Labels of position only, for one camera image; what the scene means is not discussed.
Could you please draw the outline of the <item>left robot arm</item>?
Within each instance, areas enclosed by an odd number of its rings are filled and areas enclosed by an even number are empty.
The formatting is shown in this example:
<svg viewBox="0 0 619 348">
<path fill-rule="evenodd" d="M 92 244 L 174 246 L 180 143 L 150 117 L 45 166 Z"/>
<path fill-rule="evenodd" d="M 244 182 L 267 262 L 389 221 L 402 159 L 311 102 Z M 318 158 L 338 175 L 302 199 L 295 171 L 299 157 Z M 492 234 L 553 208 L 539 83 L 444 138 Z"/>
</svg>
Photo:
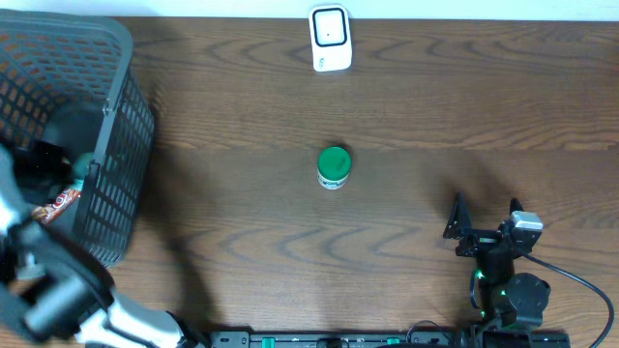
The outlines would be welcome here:
<svg viewBox="0 0 619 348">
<path fill-rule="evenodd" d="M 166 311 L 120 294 L 91 254 L 32 219 L 15 180 L 12 154 L 1 152 L 1 252 L 30 254 L 44 276 L 18 295 L 1 285 L 1 322 L 21 337 L 52 337 L 87 347 L 208 347 L 205 337 Z"/>
</svg>

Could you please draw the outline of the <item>green lid small jar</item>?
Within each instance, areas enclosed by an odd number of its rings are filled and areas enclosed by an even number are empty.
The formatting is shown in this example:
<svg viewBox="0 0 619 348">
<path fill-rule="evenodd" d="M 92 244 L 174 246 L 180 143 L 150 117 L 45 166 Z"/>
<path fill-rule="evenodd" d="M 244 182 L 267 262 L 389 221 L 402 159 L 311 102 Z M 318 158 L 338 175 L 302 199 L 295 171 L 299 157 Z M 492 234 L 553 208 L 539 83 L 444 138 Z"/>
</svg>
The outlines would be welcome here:
<svg viewBox="0 0 619 348">
<path fill-rule="evenodd" d="M 317 161 L 317 180 L 325 189 L 340 189 L 349 177 L 352 166 L 350 154 L 342 147 L 324 149 Z"/>
</svg>

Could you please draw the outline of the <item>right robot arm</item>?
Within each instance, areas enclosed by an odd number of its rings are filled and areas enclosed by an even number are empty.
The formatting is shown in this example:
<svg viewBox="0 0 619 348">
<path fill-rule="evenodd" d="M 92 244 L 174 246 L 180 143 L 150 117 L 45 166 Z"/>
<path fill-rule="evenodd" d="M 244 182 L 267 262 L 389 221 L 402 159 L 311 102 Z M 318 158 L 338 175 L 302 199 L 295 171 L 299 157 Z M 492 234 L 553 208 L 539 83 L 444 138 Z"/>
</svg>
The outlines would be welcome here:
<svg viewBox="0 0 619 348">
<path fill-rule="evenodd" d="M 533 330 L 543 323 L 550 286 L 535 275 L 516 273 L 515 260 L 532 249 L 543 227 L 540 218 L 524 211 L 514 198 L 509 217 L 497 228 L 475 228 L 463 196 L 456 195 L 443 237 L 458 241 L 457 256 L 476 260 L 469 297 L 482 319 L 455 333 L 455 347 L 533 345 Z"/>
</svg>

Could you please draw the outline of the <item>light green wet wipes pack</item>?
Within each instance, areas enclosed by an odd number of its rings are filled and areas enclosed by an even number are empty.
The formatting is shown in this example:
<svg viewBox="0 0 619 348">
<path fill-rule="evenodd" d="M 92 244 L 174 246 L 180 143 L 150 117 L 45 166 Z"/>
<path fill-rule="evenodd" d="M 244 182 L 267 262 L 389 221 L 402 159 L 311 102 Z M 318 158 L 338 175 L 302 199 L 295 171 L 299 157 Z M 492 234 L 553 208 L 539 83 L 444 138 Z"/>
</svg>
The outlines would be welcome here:
<svg viewBox="0 0 619 348">
<path fill-rule="evenodd" d="M 77 157 L 72 164 L 72 177 L 74 180 L 83 180 L 88 175 L 93 158 L 93 153 L 84 153 Z"/>
</svg>

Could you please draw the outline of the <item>red brown candy bar wrapper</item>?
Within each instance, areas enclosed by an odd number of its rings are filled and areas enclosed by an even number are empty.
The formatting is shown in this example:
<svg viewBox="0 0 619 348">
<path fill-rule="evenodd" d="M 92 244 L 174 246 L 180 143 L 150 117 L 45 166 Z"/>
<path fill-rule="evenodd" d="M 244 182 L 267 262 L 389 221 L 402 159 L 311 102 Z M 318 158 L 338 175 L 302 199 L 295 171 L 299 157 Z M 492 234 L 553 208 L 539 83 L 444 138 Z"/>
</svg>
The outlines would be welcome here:
<svg viewBox="0 0 619 348">
<path fill-rule="evenodd" d="M 52 203 L 35 208 L 31 217 L 45 225 L 51 224 L 59 218 L 81 196 L 81 191 L 75 188 L 66 188 L 57 195 Z"/>
</svg>

